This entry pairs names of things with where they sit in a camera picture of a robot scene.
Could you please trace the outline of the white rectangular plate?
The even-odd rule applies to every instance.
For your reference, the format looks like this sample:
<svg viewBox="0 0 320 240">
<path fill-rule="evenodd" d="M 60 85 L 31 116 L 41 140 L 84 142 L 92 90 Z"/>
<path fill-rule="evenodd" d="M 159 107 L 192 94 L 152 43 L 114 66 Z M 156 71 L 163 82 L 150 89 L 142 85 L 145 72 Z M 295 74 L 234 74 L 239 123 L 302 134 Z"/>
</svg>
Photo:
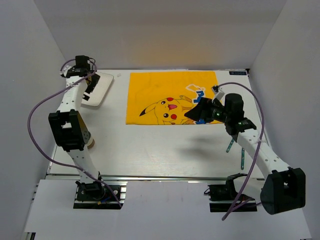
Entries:
<svg viewBox="0 0 320 240">
<path fill-rule="evenodd" d="M 90 99 L 88 101 L 82 100 L 82 107 L 99 107 L 114 81 L 114 76 L 111 74 L 103 72 L 98 72 L 97 74 L 100 75 L 100 79 L 94 91 L 90 94 Z"/>
</svg>

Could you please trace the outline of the yellow pikachu cloth napkin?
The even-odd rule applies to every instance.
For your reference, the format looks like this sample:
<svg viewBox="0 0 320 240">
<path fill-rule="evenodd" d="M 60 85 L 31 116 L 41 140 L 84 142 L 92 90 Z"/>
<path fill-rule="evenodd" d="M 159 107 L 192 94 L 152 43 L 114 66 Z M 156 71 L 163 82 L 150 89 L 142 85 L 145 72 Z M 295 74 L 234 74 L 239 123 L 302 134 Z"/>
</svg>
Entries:
<svg viewBox="0 0 320 240">
<path fill-rule="evenodd" d="M 133 72 L 130 75 L 126 124 L 201 125 L 185 113 L 201 98 L 212 99 L 218 84 L 214 71 Z"/>
</svg>

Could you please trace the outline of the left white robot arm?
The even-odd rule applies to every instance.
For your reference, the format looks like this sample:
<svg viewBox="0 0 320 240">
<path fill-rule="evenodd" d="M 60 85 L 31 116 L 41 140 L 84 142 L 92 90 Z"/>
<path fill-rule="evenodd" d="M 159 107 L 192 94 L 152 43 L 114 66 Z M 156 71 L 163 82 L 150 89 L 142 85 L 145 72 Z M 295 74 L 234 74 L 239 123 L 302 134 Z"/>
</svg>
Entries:
<svg viewBox="0 0 320 240">
<path fill-rule="evenodd" d="M 90 196 L 99 200 L 105 196 L 106 187 L 97 182 L 100 172 L 88 150 L 93 138 L 80 114 L 84 93 L 92 91 L 91 84 L 95 85 L 99 77 L 92 58 L 77 55 L 74 60 L 74 66 L 63 66 L 61 70 L 66 80 L 66 90 L 56 112 L 49 114 L 48 121 L 55 143 L 69 155 L 79 173 L 77 185 L 87 186 Z"/>
</svg>

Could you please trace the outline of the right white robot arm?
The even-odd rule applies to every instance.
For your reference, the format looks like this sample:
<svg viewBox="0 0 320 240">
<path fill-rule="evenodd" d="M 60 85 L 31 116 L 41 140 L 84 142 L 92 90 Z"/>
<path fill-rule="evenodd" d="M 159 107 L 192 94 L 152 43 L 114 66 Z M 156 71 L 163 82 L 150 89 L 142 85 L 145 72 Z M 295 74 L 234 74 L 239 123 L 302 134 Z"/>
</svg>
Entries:
<svg viewBox="0 0 320 240">
<path fill-rule="evenodd" d="M 260 202 L 267 213 L 275 215 L 306 205 L 306 175 L 301 168 L 292 168 L 269 145 L 260 139 L 256 125 L 245 117 L 241 95 L 229 93 L 224 103 L 218 98 L 202 97 L 185 117 L 205 123 L 224 123 L 226 132 L 252 158 L 264 182 L 252 179 L 248 173 L 227 177 L 224 193 L 236 200 L 242 195 Z"/>
</svg>

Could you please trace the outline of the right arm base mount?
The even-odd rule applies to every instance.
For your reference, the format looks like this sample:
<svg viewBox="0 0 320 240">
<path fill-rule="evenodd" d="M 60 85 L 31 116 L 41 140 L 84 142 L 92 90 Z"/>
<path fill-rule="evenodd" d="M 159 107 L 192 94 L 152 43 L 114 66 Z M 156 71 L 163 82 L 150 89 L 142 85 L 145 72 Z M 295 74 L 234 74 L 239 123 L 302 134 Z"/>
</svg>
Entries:
<svg viewBox="0 0 320 240">
<path fill-rule="evenodd" d="M 210 184 L 204 191 L 205 196 L 209 196 L 209 210 L 211 213 L 226 213 L 230 208 L 232 202 L 237 196 L 234 180 L 240 177 L 246 177 L 245 173 L 237 173 L 228 176 L 223 184 Z M 249 197 L 242 194 L 237 200 L 235 206 L 246 203 L 235 210 L 235 212 L 257 212 L 258 204 L 254 199 L 249 201 Z"/>
</svg>

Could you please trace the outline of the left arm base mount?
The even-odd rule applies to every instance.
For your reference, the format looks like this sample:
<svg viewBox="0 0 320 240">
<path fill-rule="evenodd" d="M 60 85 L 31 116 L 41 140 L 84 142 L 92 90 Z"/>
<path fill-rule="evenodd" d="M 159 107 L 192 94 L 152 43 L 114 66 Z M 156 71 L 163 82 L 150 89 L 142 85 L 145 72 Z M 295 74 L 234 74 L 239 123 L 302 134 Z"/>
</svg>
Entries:
<svg viewBox="0 0 320 240">
<path fill-rule="evenodd" d="M 120 210 L 124 204 L 126 186 L 111 184 L 110 189 L 94 181 L 83 183 L 77 180 L 73 209 L 81 210 Z"/>
</svg>

